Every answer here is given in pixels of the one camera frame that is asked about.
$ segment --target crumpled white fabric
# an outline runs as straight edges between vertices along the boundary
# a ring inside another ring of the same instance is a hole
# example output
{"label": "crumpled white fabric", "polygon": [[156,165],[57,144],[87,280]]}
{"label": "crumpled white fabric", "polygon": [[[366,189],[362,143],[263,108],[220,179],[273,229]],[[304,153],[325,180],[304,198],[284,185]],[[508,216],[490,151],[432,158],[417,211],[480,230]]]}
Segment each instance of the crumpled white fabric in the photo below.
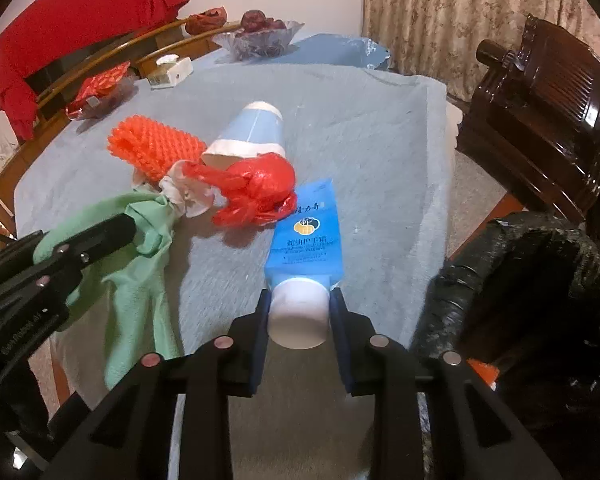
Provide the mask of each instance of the crumpled white fabric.
{"label": "crumpled white fabric", "polygon": [[[163,194],[173,205],[178,217],[202,215],[214,204],[215,194],[209,184],[184,175],[183,167],[187,160],[176,162],[169,172],[158,183]],[[146,175],[135,168],[133,187],[138,188],[148,184]]]}

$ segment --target gray tablecloth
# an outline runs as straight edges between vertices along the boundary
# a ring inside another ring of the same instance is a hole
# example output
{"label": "gray tablecloth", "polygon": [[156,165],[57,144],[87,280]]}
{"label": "gray tablecloth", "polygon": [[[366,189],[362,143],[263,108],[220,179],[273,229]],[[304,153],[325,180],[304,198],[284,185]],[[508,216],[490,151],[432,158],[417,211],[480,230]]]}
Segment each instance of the gray tablecloth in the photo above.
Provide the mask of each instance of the gray tablecloth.
{"label": "gray tablecloth", "polygon": [[[136,85],[138,94],[104,120],[68,126],[29,168],[16,188],[20,235],[129,190],[132,168],[106,150],[107,135],[125,117],[143,114],[211,142],[245,104],[265,100],[283,114],[298,182],[333,179],[349,308],[409,343],[445,253],[443,84],[345,66],[279,65],[206,70],[168,90]],[[224,232],[209,214],[178,222],[166,281],[186,352],[254,309],[271,235],[266,228]],[[102,392],[104,316],[92,310],[56,343],[70,381],[93,404]],[[372,418],[373,399],[347,397],[330,342],[307,351],[270,343],[258,395],[230,400],[235,477],[362,478]]]}

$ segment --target screw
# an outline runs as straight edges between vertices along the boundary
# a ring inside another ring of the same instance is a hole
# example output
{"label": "screw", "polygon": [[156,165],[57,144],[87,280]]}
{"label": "screw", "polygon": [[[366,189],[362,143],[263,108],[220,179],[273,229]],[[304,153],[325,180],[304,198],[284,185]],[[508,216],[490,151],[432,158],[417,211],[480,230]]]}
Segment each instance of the screw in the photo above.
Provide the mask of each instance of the screw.
{"label": "screw", "polygon": [[214,346],[221,350],[231,348],[233,345],[234,340],[227,335],[221,335],[220,337],[216,337],[216,340],[214,341]]}
{"label": "screw", "polygon": [[160,354],[157,354],[155,352],[151,352],[150,354],[145,354],[140,359],[140,363],[145,368],[153,368],[155,365],[160,364],[160,361],[162,361]]}
{"label": "screw", "polygon": [[47,286],[49,284],[49,277],[48,276],[40,276],[37,280],[36,280],[36,286],[43,288],[45,286]]}
{"label": "screw", "polygon": [[452,366],[458,366],[462,362],[462,358],[458,352],[445,352],[442,355],[442,360]]}
{"label": "screw", "polygon": [[389,338],[385,335],[376,334],[369,338],[369,342],[375,348],[384,348],[389,344]]}

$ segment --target paper cup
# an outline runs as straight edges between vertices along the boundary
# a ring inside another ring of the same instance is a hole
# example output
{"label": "paper cup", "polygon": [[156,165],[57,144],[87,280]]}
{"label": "paper cup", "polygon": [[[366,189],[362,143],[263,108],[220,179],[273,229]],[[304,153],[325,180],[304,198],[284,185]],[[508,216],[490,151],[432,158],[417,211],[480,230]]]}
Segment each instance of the paper cup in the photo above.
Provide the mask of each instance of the paper cup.
{"label": "paper cup", "polygon": [[242,109],[202,154],[202,160],[208,166],[226,170],[238,160],[271,152],[285,156],[282,114],[275,106],[256,101]]}
{"label": "paper cup", "polygon": [[285,348],[306,350],[329,334],[329,291],[309,278],[289,278],[271,293],[269,337]]}

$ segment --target beige patterned curtain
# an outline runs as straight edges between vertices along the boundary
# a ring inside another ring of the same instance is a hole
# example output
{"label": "beige patterned curtain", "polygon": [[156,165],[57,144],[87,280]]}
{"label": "beige patterned curtain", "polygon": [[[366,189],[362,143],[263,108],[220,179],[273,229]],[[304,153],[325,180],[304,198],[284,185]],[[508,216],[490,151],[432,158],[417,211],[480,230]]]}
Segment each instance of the beige patterned curtain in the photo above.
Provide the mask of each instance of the beige patterned curtain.
{"label": "beige patterned curtain", "polygon": [[403,74],[423,74],[469,101],[486,67],[484,39],[518,48],[527,14],[557,23],[600,56],[600,19],[586,0],[364,0],[363,34],[387,47]]}

